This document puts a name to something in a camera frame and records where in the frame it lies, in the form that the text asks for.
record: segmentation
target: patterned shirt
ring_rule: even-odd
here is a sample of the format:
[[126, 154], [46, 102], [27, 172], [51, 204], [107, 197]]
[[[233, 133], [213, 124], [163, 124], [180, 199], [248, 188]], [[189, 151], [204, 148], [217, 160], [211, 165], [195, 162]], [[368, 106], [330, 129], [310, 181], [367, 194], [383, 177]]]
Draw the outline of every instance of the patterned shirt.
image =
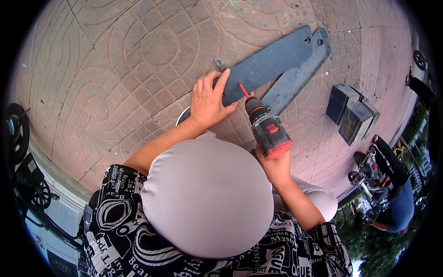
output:
[[146, 176], [112, 165], [100, 187], [86, 234], [91, 276], [245, 277], [250, 275], [350, 276], [352, 265], [335, 226], [309, 234], [285, 211], [276, 212], [266, 235], [251, 249], [225, 259], [202, 259], [156, 234], [143, 213], [140, 191]]

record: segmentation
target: black box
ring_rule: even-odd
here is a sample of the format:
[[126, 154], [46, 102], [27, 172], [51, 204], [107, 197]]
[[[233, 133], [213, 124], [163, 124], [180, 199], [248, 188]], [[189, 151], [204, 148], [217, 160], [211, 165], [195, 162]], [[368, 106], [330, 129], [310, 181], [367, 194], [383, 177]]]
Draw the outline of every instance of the black box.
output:
[[352, 87], [343, 84], [334, 85], [331, 90], [326, 114], [335, 124], [340, 125], [346, 107], [358, 102], [359, 98], [359, 92]]
[[366, 131], [366, 134], [361, 138], [364, 140], [365, 138], [369, 137], [372, 133], [372, 130], [374, 130], [375, 124], [377, 123], [378, 119], [380, 118], [380, 112], [371, 104], [369, 103], [368, 98], [363, 96], [363, 99], [361, 100], [361, 103], [368, 108], [368, 110], [372, 113], [372, 121], [371, 124], [368, 127], [368, 130]]
[[351, 146], [366, 134], [372, 119], [371, 111], [364, 104], [355, 102], [347, 106], [338, 133]]

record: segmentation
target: scooter deck plate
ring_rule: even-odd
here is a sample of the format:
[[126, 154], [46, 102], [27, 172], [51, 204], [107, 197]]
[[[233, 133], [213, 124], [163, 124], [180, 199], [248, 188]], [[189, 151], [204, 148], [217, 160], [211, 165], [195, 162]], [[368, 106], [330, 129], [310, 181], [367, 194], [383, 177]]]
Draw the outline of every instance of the scooter deck plate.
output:
[[328, 33], [318, 28], [312, 36], [312, 55], [283, 73], [261, 101], [279, 115], [306, 86], [331, 53]]
[[231, 67], [231, 75], [221, 100], [223, 105], [226, 107], [244, 96], [238, 83], [247, 92], [257, 89], [309, 58], [312, 55], [312, 45], [311, 27], [304, 25]]

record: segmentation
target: drill chuck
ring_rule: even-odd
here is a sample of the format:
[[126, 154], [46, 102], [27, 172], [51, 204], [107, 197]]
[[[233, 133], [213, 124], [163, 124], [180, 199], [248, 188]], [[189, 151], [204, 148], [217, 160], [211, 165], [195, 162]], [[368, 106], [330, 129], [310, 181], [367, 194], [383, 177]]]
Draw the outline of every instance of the drill chuck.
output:
[[273, 160], [289, 151], [292, 140], [286, 133], [278, 117], [273, 116], [262, 101], [249, 97], [245, 101], [246, 112], [252, 124], [257, 143], [263, 150], [266, 160]]

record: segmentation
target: paved sidewalk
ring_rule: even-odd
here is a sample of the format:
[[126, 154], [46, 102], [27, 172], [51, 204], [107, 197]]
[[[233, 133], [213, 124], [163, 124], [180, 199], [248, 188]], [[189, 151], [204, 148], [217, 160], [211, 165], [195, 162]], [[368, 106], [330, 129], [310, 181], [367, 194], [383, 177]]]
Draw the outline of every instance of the paved sidewalk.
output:
[[[216, 57], [232, 66], [297, 27], [325, 27], [331, 58], [280, 117], [294, 140], [292, 174], [339, 195], [356, 168], [353, 153], [370, 138], [345, 144], [325, 115], [331, 87], [359, 89], [381, 111], [374, 133], [389, 141], [412, 95], [404, 78], [413, 63], [408, 21], [395, 1], [341, 3], [52, 0], [24, 41], [12, 101], [31, 107], [31, 136], [47, 157], [94, 191], [109, 165], [174, 126]], [[211, 130], [250, 150], [243, 109]]]

